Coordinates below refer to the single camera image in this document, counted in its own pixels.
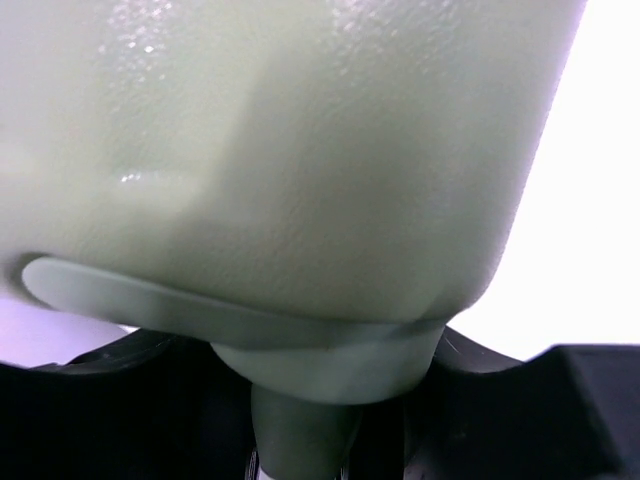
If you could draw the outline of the green suitcase blue lining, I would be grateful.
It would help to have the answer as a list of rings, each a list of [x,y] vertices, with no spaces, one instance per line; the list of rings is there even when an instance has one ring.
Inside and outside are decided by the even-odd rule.
[[[1,295],[196,338],[332,479],[500,262],[582,1],[5,1]]]

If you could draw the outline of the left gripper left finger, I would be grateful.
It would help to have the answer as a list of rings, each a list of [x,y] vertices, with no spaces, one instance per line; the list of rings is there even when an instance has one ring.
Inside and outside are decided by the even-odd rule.
[[[206,343],[138,333],[1,368],[5,479],[251,479],[249,387]]]

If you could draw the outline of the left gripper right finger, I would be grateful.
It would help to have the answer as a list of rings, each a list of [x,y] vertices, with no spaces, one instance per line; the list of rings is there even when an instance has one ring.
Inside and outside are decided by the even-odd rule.
[[[635,479],[639,349],[559,345],[520,362],[446,329],[411,392],[368,407],[353,479]]]

